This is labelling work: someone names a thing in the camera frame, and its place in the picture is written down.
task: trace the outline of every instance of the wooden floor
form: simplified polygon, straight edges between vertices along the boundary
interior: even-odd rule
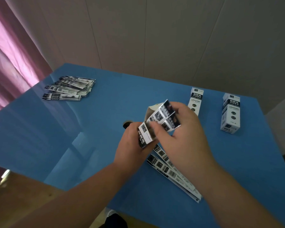
[[[10,173],[0,184],[0,228],[9,227],[36,208],[54,199],[63,191],[27,178]],[[128,227],[155,228],[156,226],[139,221],[125,214],[120,214]],[[104,210],[90,228],[98,228],[105,221]]]

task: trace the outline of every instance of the white box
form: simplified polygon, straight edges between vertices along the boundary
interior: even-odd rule
[[[240,97],[225,93],[223,96],[223,112],[221,130],[227,133],[235,133],[239,130],[240,124]]]
[[[200,202],[200,199],[193,195],[186,189],[186,184],[177,176],[177,174],[169,168],[165,163],[160,161],[157,157],[150,154],[147,158],[147,163],[150,164],[154,169],[158,170],[163,176],[168,178],[171,182],[173,182],[178,188],[184,191],[188,196],[190,196],[197,203]]]
[[[188,107],[198,115],[201,108],[201,100],[203,99],[204,90],[192,87],[191,97],[188,103]]]
[[[200,194],[200,192],[198,192],[198,190],[195,188],[195,186],[185,177],[181,174],[181,172],[179,172],[178,169],[175,168],[175,166],[173,165],[173,163],[170,161],[168,155],[166,154],[166,152],[157,144],[155,146],[155,148],[153,149],[159,156],[160,158],[167,163],[167,165],[175,172],[177,173],[177,176],[179,179],[181,179],[185,184],[186,184],[186,189],[188,191],[190,191],[190,193],[192,193],[195,197],[197,197],[198,199],[201,199],[202,196]]]
[[[142,148],[156,139],[154,130],[149,125],[149,122],[151,121],[161,124],[167,132],[172,131],[180,126],[176,112],[168,100],[161,104],[149,106],[144,122],[137,129],[139,145]]]

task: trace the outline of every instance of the dark pants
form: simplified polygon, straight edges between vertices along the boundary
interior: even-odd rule
[[[118,214],[107,217],[105,223],[99,228],[128,228],[126,221]]]

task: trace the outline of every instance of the hand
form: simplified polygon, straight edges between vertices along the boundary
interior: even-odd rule
[[[129,176],[134,174],[146,160],[152,149],[158,143],[155,140],[148,144],[144,149],[138,143],[137,128],[142,122],[132,122],[125,130],[120,140],[113,163]]]
[[[178,113],[181,126],[175,129],[172,136],[156,122],[150,122],[150,126],[154,129],[169,159],[184,176],[189,178],[194,173],[205,171],[216,162],[197,115],[182,103],[170,103]]]

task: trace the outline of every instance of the blue table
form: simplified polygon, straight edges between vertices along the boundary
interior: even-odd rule
[[[44,86],[65,75],[97,82],[79,102],[41,100]],[[142,121],[148,106],[166,99],[187,104],[190,90],[64,64],[0,111],[0,166],[68,190],[113,161],[124,121]],[[199,112],[213,155],[285,224],[285,163],[259,104],[241,96],[241,128],[231,135],[220,130],[223,95],[205,89]],[[159,227],[218,227],[205,200],[196,203],[147,163],[109,207]]]

